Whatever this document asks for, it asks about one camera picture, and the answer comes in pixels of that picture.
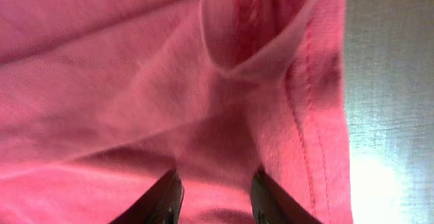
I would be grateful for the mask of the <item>red soccer t-shirt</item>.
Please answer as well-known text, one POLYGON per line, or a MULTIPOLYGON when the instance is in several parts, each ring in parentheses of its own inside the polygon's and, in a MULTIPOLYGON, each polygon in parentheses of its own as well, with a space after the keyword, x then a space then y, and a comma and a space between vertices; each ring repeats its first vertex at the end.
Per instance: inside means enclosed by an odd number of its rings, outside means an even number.
POLYGON ((251 223, 263 166, 352 223, 345 0, 1 0, 1 222, 108 223, 176 168, 251 223))

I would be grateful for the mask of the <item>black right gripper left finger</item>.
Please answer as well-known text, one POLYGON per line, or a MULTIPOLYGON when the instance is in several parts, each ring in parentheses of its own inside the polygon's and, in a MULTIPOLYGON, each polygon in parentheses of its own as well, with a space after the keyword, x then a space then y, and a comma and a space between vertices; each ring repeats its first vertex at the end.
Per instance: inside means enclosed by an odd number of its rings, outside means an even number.
POLYGON ((183 198, 182 181, 171 169, 110 224, 177 224, 183 198))

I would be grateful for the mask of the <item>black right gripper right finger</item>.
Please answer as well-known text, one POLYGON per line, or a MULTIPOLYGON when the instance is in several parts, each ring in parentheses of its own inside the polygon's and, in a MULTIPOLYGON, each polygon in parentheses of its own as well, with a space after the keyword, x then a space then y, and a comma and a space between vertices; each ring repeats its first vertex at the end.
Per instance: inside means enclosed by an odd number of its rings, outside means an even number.
POLYGON ((253 175, 250 199, 257 224, 321 224, 264 169, 253 175))

